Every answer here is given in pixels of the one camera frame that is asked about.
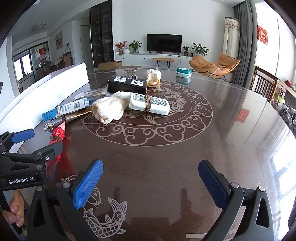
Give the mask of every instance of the white vase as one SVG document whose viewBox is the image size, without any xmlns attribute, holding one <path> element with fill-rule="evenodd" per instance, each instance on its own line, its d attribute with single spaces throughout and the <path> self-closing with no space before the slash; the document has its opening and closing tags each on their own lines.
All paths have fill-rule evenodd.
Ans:
<svg viewBox="0 0 296 241">
<path fill-rule="evenodd" d="M 130 52 L 131 52 L 131 51 L 130 51 L 129 49 L 124 49 L 124 50 L 123 50 L 123 53 L 124 53 L 124 54 L 129 54 Z"/>
</svg>

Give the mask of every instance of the dining table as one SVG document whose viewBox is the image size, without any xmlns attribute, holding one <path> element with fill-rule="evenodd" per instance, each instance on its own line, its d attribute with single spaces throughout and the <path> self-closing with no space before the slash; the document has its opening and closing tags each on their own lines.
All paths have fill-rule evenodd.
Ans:
<svg viewBox="0 0 296 241">
<path fill-rule="evenodd" d="M 144 79 L 146 70 L 138 69 L 137 77 Z M 93 113 L 67 123 L 62 157 L 48 173 L 46 187 L 71 182 L 93 159 L 101 160 L 103 173 L 79 210 L 96 219 L 90 228 L 99 239 L 199 241 L 222 211 L 198 173 L 199 163 L 208 160 L 229 182 L 265 188 L 274 240 L 281 240 L 296 195 L 296 139 L 288 126 L 266 99 L 248 89 L 195 72 L 181 78 L 160 71 L 160 85 L 147 94 L 167 99 L 168 115 L 127 108 L 107 125 Z M 123 69 L 89 72 L 89 83 L 62 103 L 125 74 Z M 19 153 L 48 145 L 51 133 L 43 125 Z M 119 213 L 120 225 L 112 226 Z M 234 237 L 243 213 L 244 207 L 225 240 Z M 70 237 L 71 230 L 65 231 Z"/>
</svg>

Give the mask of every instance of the seashell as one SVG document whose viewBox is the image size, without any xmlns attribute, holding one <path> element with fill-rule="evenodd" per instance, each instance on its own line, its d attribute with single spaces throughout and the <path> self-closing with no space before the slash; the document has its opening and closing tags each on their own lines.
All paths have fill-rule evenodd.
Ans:
<svg viewBox="0 0 296 241">
<path fill-rule="evenodd" d="M 149 69 L 144 74 L 148 87 L 156 87 L 160 85 L 161 72 L 155 69 Z"/>
</svg>

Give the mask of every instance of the television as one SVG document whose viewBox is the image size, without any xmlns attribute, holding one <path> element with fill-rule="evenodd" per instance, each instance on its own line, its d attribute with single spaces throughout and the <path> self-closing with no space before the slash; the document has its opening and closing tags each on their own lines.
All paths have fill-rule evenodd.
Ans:
<svg viewBox="0 0 296 241">
<path fill-rule="evenodd" d="M 182 35 L 147 34 L 147 51 L 181 53 Z"/>
</svg>

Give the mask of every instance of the gray curtain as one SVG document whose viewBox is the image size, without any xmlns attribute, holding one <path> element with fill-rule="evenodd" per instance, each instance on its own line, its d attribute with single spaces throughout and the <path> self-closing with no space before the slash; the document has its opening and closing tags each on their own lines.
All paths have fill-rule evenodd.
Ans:
<svg viewBox="0 0 296 241">
<path fill-rule="evenodd" d="M 241 23 L 239 54 L 241 61 L 237 66 L 232 83 L 245 87 L 251 60 L 253 40 L 253 19 L 249 0 L 234 7 L 234 17 Z"/>
</svg>

